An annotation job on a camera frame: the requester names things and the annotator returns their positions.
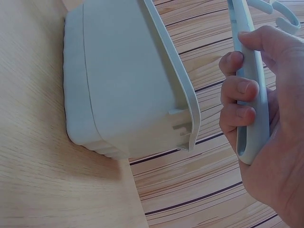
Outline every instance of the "plastic hanger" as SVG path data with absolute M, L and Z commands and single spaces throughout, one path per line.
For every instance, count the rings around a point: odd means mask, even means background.
M 274 10 L 282 13 L 287 20 L 279 17 L 276 19 L 276 24 L 287 33 L 295 34 L 301 24 L 290 9 L 275 0 L 270 0 L 269 3 L 262 0 L 227 0 L 227 2 L 234 49 L 244 55 L 243 67 L 237 71 L 237 76 L 257 81 L 260 88 L 253 102 L 238 102 L 241 105 L 249 105 L 256 111 L 256 119 L 252 125 L 237 128 L 237 155 L 242 162 L 251 164 L 270 136 L 268 100 L 261 53 L 244 47 L 238 40 L 238 32 L 255 30 L 248 6 L 267 14 L 272 14 Z

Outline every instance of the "wood grain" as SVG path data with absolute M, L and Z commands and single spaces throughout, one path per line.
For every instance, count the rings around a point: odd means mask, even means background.
M 71 143 L 61 0 L 0 1 L 0 227 L 148 227 L 127 160 Z
M 304 22 L 304 2 L 282 0 Z M 154 0 L 180 54 L 201 109 L 195 152 L 172 150 L 130 159 L 151 228 L 285 228 L 266 205 L 248 195 L 238 160 L 219 128 L 219 60 L 233 51 L 226 0 Z M 279 13 L 251 8 L 255 27 L 275 25 Z M 304 38 L 304 28 L 298 36 Z M 265 67 L 266 84 L 275 75 Z

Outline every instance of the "hand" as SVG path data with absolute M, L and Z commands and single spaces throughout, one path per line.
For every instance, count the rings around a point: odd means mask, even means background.
M 291 227 L 304 227 L 304 42 L 272 26 L 239 34 L 251 50 L 261 51 L 276 74 L 276 90 L 267 90 L 271 137 L 252 165 L 239 162 L 244 186 L 258 201 L 271 206 Z M 254 122 L 250 102 L 259 92 L 255 81 L 236 76 L 243 55 L 225 55 L 219 67 L 226 76 L 221 91 L 220 127 L 236 151 L 237 127 Z

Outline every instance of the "striped wood floor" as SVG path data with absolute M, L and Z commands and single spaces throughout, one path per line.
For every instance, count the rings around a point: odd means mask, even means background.
M 304 22 L 304 1 L 282 0 Z M 154 0 L 196 90 L 201 129 L 194 154 L 178 150 L 130 159 L 151 228 L 285 228 L 273 210 L 250 197 L 237 158 L 219 128 L 220 58 L 232 47 L 226 0 Z M 251 9 L 256 28 L 279 13 Z M 298 33 L 304 38 L 304 28 Z M 275 87 L 267 68 L 266 82 Z

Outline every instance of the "dark stripe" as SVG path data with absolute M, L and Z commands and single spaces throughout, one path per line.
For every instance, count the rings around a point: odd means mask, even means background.
M 183 20 L 179 20 L 179 21 L 173 22 L 173 23 L 171 23 L 171 24 L 166 25 L 166 27 L 167 27 L 167 26 L 171 26 L 171 25 L 175 25 L 175 24 L 178 24 L 178 23 L 181 23 L 181 22 L 185 22 L 185 21 L 187 21 L 187 20 L 191 20 L 191 19 L 194 19 L 194 18 L 206 16 L 206 15 L 208 15 L 208 14 L 218 13 L 218 12 L 221 12 L 221 11 L 224 11 L 224 10 L 228 10 L 228 9 L 220 9 L 220 10 L 213 11 L 213 12 L 208 12 L 208 13 L 199 14 L 199 15 L 196 15 L 196 16 L 193 16 L 193 17 L 190 17 L 190 18 L 187 18 L 187 19 L 183 19 Z
M 159 3 L 159 4 L 155 4 L 155 6 L 159 6 L 159 5 L 162 5 L 162 4 L 165 4 L 165 3 L 171 2 L 171 1 L 174 1 L 174 0 L 169 0 L 169 1 L 165 1 L 165 2 Z
M 166 156 L 166 155 L 168 155 L 168 154 L 175 153 L 175 152 L 177 152 L 177 151 L 180 151 L 180 150 L 175 149 L 175 150 L 172 150 L 172 151 L 168 151 L 168 152 L 166 152 L 166 153 L 157 154 L 157 155 L 155 155 L 155 156 L 153 156 L 153 157 L 150 157 L 150 158 L 145 158 L 145 159 L 142 159 L 142 160 L 139 160 L 139 161 L 132 162 L 132 163 L 130 163 L 130 165 L 137 165 L 137 164 L 139 164 L 139 163 L 146 162 L 146 161 L 149 161 L 149 160 L 152 160 L 152 159 L 155 159 L 155 158 L 160 158 L 160 157 L 162 157 L 162 156 Z
M 179 53 L 179 55 L 183 55 L 183 54 L 186 54 L 186 53 L 188 53 L 188 52 L 195 51 L 195 50 L 200 49 L 200 48 L 205 48 L 205 47 L 208 47 L 208 46 L 210 46 L 210 45 L 217 44 L 217 43 L 220 43 L 220 42 L 222 42 L 222 41 L 229 40 L 229 39 L 232 39 L 232 37 L 229 37 L 229 38 L 226 38 L 226 39 L 221 39 L 221 40 L 215 41 L 215 42 L 210 43 L 210 44 L 205 44 L 205 45 L 200 46 L 200 47 L 195 47 L 195 48 L 190 49 L 190 50 L 188 50 L 188 51 L 181 52 L 181 53 Z
M 218 190 L 218 191 L 215 191 L 213 193 L 210 193 L 208 195 L 205 195 L 205 196 L 201 196 L 199 198 L 196 198 L 196 199 L 192 199 L 192 200 L 189 200 L 189 201 L 186 201 L 186 202 L 183 202 L 183 203 L 179 203 L 179 204 L 176 204 L 174 206 L 170 206 L 170 207 L 167 207 L 167 208 L 163 208 L 163 209 L 159 209 L 159 210 L 155 210 L 155 211 L 150 211 L 150 212 L 147 212 L 145 213 L 145 215 L 151 215 L 151 214 L 155 214 L 155 213 L 158 213 L 158 212 L 162 212 L 162 211 L 165 211 L 165 210 L 170 210 L 170 209 L 173 209 L 173 208 L 177 208 L 177 207 L 181 207 L 181 206 L 184 206 L 184 205 L 187 205 L 187 204 L 190 204 L 190 203 L 194 203 L 194 202 L 197 202 L 197 201 L 200 201 L 200 200 L 203 200 L 203 199 L 206 199 L 208 197 L 211 197 L 211 196 L 214 196 L 214 195 L 217 195 L 219 193 L 222 193 L 224 191 L 227 191 L 229 189 L 232 189 L 238 185 L 241 185 L 243 182 L 239 182 L 239 183 L 236 183 L 236 184 L 233 184 L 231 186 L 228 186 L 224 189 L 221 189 L 221 190 Z
M 202 88 L 200 88 L 200 89 L 195 90 L 195 92 L 198 93 L 198 92 L 200 92 L 200 91 L 202 91 L 202 90 L 204 90 L 204 89 L 209 89 L 209 88 L 211 88 L 211 87 L 213 87 L 213 86 L 220 85 L 220 84 L 223 83 L 223 81 L 224 81 L 224 80 L 222 80 L 222 81 L 220 81 L 220 82 L 216 82 L 216 83 L 210 84 L 210 85 L 207 85 L 207 86 L 205 86 L 205 87 L 202 87 Z
M 195 143 L 195 145 L 198 145 L 198 144 L 207 142 L 207 141 L 209 141 L 209 140 L 218 138 L 218 137 L 220 137 L 220 136 L 222 136 L 222 135 L 224 135 L 224 133 L 219 133 L 219 134 L 216 134 L 216 135 L 214 135 L 214 136 L 212 136 L 212 137 L 209 137 L 209 138 L 207 138 L 207 139 L 203 139 L 203 140 L 201 140 L 201 141 L 197 141 L 197 142 Z
M 215 138 L 220 137 L 220 136 L 222 136 L 222 135 L 223 135 L 223 133 L 220 133 L 220 134 L 214 135 L 214 136 L 212 136 L 212 137 L 203 139 L 203 140 L 201 140 L 201 141 L 197 141 L 197 142 L 195 143 L 195 145 L 198 145 L 198 144 L 207 142 L 207 141 L 209 141 L 209 140 L 215 139 Z M 142 159 L 142 160 L 139 160 L 139 161 L 131 162 L 130 165 L 137 165 L 137 164 L 139 164 L 139 163 L 146 162 L 146 161 L 150 161 L 150 160 L 153 160 L 153 159 L 156 159 L 156 158 L 160 158 L 160 157 L 163 157 L 163 156 L 166 156 L 166 155 L 175 153 L 175 152 L 177 152 L 177 151 L 180 151 L 180 150 L 175 149 L 175 150 L 172 150 L 172 151 L 168 151 L 168 152 L 166 152 L 166 153 L 157 154 L 157 155 L 152 156 L 152 157 L 149 157 L 149 158 L 145 158 L 145 159 Z
M 256 224 L 256 225 L 254 225 L 253 227 L 250 227 L 250 228 L 256 228 L 256 227 L 258 227 L 259 225 L 262 225 L 263 223 L 266 223 L 266 222 L 268 222 L 269 220 L 275 218 L 276 216 L 277 216 L 277 214 L 271 216 L 270 218 L 268 218 L 268 219 L 266 219 L 266 220 L 264 220 L 264 221 L 262 221 L 262 222 L 260 222 L 260 223 L 258 223 L 258 224 Z

